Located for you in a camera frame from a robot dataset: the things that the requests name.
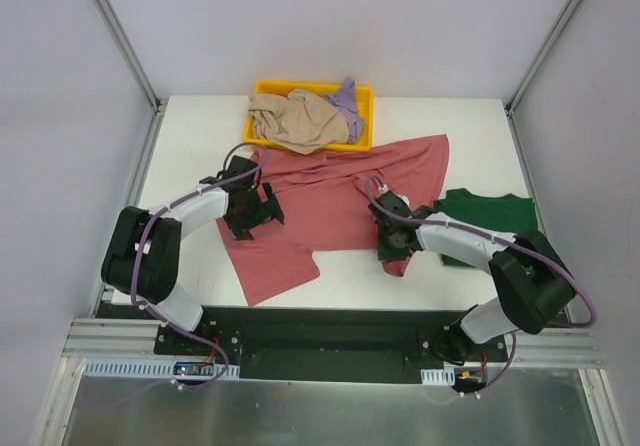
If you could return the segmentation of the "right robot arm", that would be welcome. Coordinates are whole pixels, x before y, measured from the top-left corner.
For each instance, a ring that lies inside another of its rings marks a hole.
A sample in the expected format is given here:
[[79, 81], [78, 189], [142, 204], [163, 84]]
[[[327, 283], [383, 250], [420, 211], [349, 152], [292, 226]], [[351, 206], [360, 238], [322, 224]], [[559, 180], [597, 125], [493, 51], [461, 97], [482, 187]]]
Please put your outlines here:
[[417, 252], [454, 258], [488, 274], [496, 297], [471, 307], [429, 340], [431, 354], [462, 365], [486, 343], [508, 333], [537, 334], [576, 296], [570, 274], [539, 231], [496, 232], [456, 220], [434, 208], [412, 211], [391, 191], [371, 199], [381, 262]]

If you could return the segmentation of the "pink t shirt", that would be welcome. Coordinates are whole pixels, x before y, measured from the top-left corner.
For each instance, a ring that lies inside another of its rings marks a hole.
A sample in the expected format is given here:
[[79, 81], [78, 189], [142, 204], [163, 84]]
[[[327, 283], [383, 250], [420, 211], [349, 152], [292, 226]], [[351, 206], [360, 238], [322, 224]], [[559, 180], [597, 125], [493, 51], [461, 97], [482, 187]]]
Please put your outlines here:
[[247, 303], [255, 306], [319, 277], [316, 252], [370, 250], [377, 231], [365, 181], [379, 176], [413, 207], [439, 197], [449, 163], [444, 135], [397, 141], [368, 152], [322, 150], [311, 155], [257, 150], [285, 216], [253, 229], [252, 241], [233, 240], [226, 224], [217, 226]]

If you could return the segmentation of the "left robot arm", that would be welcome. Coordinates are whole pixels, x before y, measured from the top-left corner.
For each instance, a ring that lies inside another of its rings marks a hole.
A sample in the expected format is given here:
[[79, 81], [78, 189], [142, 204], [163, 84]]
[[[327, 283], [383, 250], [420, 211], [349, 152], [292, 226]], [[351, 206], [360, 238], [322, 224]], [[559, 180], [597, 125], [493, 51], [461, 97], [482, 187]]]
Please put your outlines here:
[[176, 341], [199, 355], [213, 338], [212, 319], [178, 283], [182, 241], [203, 226], [223, 221], [236, 241], [251, 241], [252, 230], [284, 213], [268, 183], [266, 161], [234, 155], [215, 176], [153, 210], [127, 206], [119, 214], [101, 267], [102, 281], [130, 297], [165, 324], [178, 329]]

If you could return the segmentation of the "green t shirt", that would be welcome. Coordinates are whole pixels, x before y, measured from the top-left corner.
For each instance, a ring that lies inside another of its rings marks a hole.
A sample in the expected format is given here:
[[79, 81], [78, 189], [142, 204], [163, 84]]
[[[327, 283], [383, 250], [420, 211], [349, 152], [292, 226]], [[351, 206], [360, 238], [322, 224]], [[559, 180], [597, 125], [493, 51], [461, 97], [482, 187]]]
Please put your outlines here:
[[511, 193], [489, 197], [466, 188], [450, 189], [434, 207], [457, 221], [489, 230], [523, 233], [538, 229], [534, 201]]

